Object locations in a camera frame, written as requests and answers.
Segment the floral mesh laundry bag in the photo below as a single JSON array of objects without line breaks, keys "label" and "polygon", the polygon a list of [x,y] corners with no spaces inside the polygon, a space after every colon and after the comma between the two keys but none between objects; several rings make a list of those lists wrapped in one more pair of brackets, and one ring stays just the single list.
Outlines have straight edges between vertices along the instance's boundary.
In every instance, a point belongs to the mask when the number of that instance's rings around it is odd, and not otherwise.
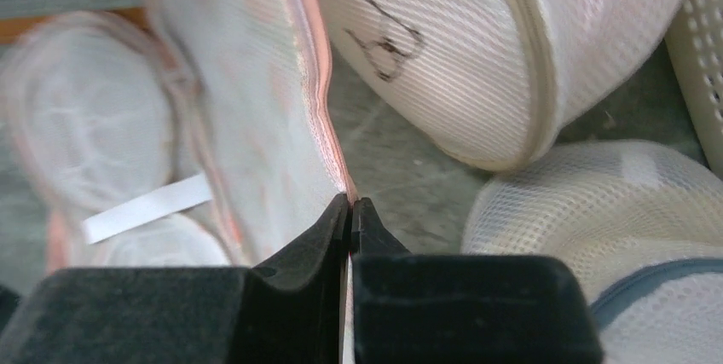
[{"label": "floral mesh laundry bag", "polygon": [[49,266],[256,265],[356,196],[327,109],[317,0],[144,0],[35,29],[1,62]]}]

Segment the orange wooden shelf rack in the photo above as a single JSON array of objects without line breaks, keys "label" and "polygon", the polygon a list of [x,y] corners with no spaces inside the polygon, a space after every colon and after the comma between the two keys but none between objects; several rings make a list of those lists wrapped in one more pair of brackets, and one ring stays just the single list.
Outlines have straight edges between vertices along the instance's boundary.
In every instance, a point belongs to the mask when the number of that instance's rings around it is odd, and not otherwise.
[{"label": "orange wooden shelf rack", "polygon": [[15,43],[35,29],[53,30],[57,27],[77,26],[83,23],[93,24],[103,19],[119,23],[121,26],[133,26],[145,32],[151,30],[144,8],[78,10],[52,15],[2,18],[1,45]]}]

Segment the cream plastic laundry basket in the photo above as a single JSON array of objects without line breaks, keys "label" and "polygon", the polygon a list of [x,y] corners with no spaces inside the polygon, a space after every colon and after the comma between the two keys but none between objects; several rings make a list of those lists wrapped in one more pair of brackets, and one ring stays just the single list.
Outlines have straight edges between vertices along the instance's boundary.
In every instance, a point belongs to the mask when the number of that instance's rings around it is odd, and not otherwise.
[{"label": "cream plastic laundry basket", "polygon": [[703,154],[722,176],[722,0],[684,0],[665,41]]}]

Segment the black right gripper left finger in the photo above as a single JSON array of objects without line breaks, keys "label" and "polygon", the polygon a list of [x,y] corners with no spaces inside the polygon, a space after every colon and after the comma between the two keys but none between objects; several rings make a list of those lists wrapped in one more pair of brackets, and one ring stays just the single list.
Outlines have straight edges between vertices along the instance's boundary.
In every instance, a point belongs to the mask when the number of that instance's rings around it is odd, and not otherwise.
[{"label": "black right gripper left finger", "polygon": [[339,363],[349,201],[252,268],[63,269],[19,305],[4,363]]}]

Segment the white mesh bag beige zipper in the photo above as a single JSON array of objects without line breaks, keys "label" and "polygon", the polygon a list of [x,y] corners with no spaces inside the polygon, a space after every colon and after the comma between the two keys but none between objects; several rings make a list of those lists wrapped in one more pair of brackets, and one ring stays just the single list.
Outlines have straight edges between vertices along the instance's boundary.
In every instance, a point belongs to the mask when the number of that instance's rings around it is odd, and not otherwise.
[{"label": "white mesh bag beige zipper", "polygon": [[543,155],[648,59],[682,0],[319,0],[335,48],[447,155]]}]

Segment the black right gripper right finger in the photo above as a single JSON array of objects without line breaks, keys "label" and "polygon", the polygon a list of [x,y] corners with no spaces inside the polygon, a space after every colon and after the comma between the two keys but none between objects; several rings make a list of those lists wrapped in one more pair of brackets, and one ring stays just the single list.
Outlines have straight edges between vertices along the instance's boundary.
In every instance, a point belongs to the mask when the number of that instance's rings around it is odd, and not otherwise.
[{"label": "black right gripper right finger", "polygon": [[600,363],[571,270],[553,257],[413,254],[373,202],[352,209],[354,363]]}]

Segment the white mesh bag grey zipper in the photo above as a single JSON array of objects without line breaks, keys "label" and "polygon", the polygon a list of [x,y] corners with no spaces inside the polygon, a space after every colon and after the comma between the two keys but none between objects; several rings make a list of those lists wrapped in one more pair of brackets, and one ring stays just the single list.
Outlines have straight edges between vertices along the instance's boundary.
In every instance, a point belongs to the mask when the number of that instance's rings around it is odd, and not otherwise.
[{"label": "white mesh bag grey zipper", "polygon": [[555,147],[482,188],[461,250],[563,261],[609,363],[722,360],[722,182],[671,147]]}]

